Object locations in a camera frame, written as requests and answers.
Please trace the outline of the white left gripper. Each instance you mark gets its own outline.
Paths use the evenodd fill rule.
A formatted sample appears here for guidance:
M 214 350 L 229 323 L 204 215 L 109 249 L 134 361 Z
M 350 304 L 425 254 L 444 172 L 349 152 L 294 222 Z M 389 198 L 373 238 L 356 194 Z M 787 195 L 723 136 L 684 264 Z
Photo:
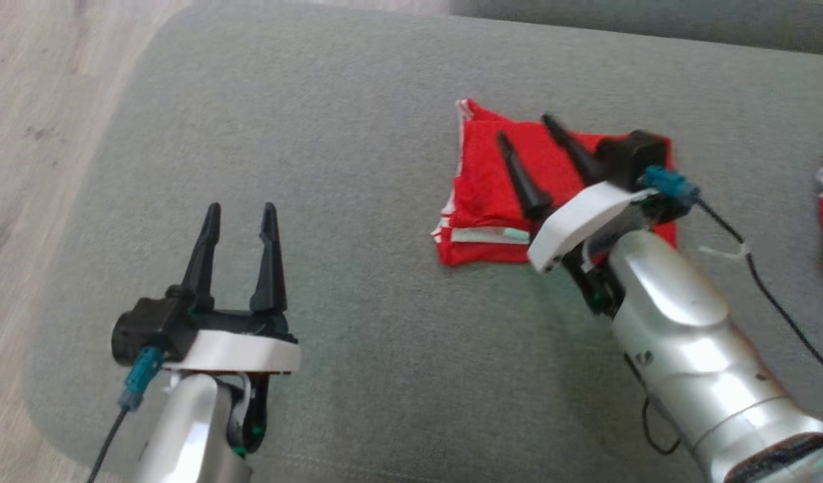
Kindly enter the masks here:
M 213 310 L 215 306 L 211 285 L 220 227 L 221 206 L 212 203 L 182 281 L 182 286 L 194 294 L 194 310 Z M 266 314 L 240 310 L 194 314 L 199 332 L 193 345 L 181 361 L 163 364 L 164 370 L 270 375 L 300 370 L 301 348 L 289 331 L 285 316 L 280 314 L 288 303 L 278 215 L 272 203 L 264 205 L 259 238 L 263 242 L 263 256 L 250 309 Z

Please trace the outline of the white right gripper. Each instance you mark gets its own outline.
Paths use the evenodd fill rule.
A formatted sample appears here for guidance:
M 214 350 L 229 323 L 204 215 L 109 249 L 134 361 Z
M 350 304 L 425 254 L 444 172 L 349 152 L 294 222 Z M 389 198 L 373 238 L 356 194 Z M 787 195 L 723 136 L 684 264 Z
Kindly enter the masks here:
M 506 132 L 497 132 L 501 157 L 522 214 L 531 223 L 542 223 L 529 245 L 527 256 L 531 266 L 544 273 L 561 263 L 577 245 L 612 223 L 629 205 L 656 195 L 657 190 L 631 192 L 604 182 L 604 165 L 555 116 L 543 114 L 541 121 L 556 146 L 565 151 L 583 183 L 589 186 L 553 211 L 552 196 L 537 186 Z

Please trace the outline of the red basketball jersey number 23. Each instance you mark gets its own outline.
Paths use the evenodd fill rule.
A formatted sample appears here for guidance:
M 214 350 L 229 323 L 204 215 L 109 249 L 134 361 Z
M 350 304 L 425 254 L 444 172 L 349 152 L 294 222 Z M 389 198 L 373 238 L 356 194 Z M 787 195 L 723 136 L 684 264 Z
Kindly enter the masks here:
M 439 260 L 446 266 L 476 261 L 525 264 L 530 223 L 510 182 L 498 133 L 507 135 L 522 165 L 555 204 L 571 201 L 585 183 L 542 123 L 510 119 L 471 98 L 459 100 L 456 107 L 457 174 L 432 234 Z

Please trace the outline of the grey sofa cushion section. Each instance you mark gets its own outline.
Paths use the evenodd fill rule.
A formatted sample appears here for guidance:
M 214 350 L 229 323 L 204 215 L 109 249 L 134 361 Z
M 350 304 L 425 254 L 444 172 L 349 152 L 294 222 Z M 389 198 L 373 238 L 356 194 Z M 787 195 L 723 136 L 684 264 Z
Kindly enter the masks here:
M 452 15 L 823 55 L 823 0 L 448 0 Z

